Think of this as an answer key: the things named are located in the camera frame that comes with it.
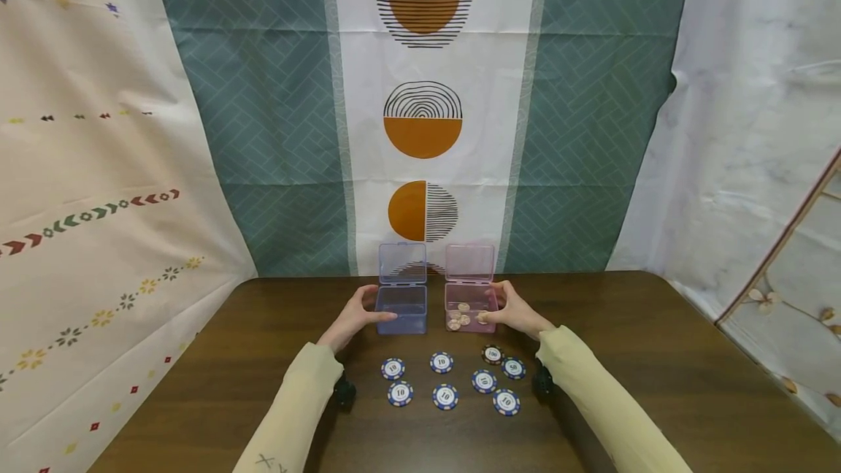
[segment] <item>light yellow sleeve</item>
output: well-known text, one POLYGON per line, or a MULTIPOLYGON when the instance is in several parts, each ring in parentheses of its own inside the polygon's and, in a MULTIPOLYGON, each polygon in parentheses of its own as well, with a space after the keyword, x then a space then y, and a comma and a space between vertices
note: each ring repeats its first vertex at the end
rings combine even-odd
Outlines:
POLYGON ((343 369, 328 347, 306 344, 287 369, 234 473, 303 472, 315 428, 343 369))
POLYGON ((543 331, 537 357, 575 402, 619 473, 691 473, 657 425, 573 331, 543 331))

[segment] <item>black clip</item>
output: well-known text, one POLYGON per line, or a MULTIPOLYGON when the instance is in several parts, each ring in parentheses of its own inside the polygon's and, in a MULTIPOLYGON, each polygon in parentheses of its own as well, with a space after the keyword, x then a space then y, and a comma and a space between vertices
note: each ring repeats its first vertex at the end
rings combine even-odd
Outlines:
POLYGON ((548 400, 548 397, 551 396, 552 391, 554 391, 552 374, 549 372, 549 369, 543 367, 543 364, 540 361, 537 361, 537 372, 531 379, 531 386, 534 390, 535 396, 542 401, 548 400))
POLYGON ((333 387, 333 395, 336 396, 336 402, 342 411, 350 411, 353 401, 356 400, 356 386, 348 381, 345 373, 342 373, 342 377, 333 387))

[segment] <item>blue plastic box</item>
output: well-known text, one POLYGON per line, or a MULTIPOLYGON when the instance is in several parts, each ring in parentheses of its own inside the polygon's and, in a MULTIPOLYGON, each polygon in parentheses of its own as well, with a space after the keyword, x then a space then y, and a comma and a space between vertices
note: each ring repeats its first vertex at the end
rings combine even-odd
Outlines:
POLYGON ((398 318, 377 324, 380 334, 426 333, 426 245, 399 242, 380 246, 377 311, 398 318))

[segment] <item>open box lid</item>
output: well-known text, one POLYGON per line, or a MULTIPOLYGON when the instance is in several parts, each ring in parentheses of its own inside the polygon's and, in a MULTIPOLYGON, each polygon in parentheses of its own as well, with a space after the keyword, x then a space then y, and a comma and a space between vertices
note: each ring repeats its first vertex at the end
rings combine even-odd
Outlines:
POLYGON ((489 283, 494 280, 496 248, 493 245, 448 245, 448 281, 489 283))
POLYGON ((380 283, 411 285, 426 283, 426 244, 380 245, 380 283))

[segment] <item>blue poker chip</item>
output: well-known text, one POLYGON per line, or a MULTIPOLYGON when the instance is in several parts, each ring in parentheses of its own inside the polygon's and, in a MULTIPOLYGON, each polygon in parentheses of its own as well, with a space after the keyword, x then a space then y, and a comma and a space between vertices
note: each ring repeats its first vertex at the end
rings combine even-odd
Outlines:
POLYGON ((436 385, 432 390, 432 403, 442 411, 449 411, 458 406, 458 391, 449 384, 436 385))
POLYGON ((453 363, 453 357, 443 351, 435 353, 429 359, 429 366, 438 374, 448 373, 450 370, 453 370, 453 363))
POLYGON ((520 412, 520 397, 510 389, 499 389, 494 393, 494 409, 500 415, 513 417, 520 412))
POLYGON ((389 358, 380 366, 383 378, 387 380, 398 380, 406 372, 406 364, 400 358, 389 358))
POLYGON ((388 401, 392 406, 403 407, 415 397, 415 390, 405 380, 395 381, 388 387, 388 401))
POLYGON ((522 380, 526 376, 526 365, 519 358, 506 358, 502 361, 502 374, 511 380, 522 380))
POLYGON ((487 369, 478 369, 470 378, 474 389, 483 395, 492 393, 496 390, 496 377, 487 369))

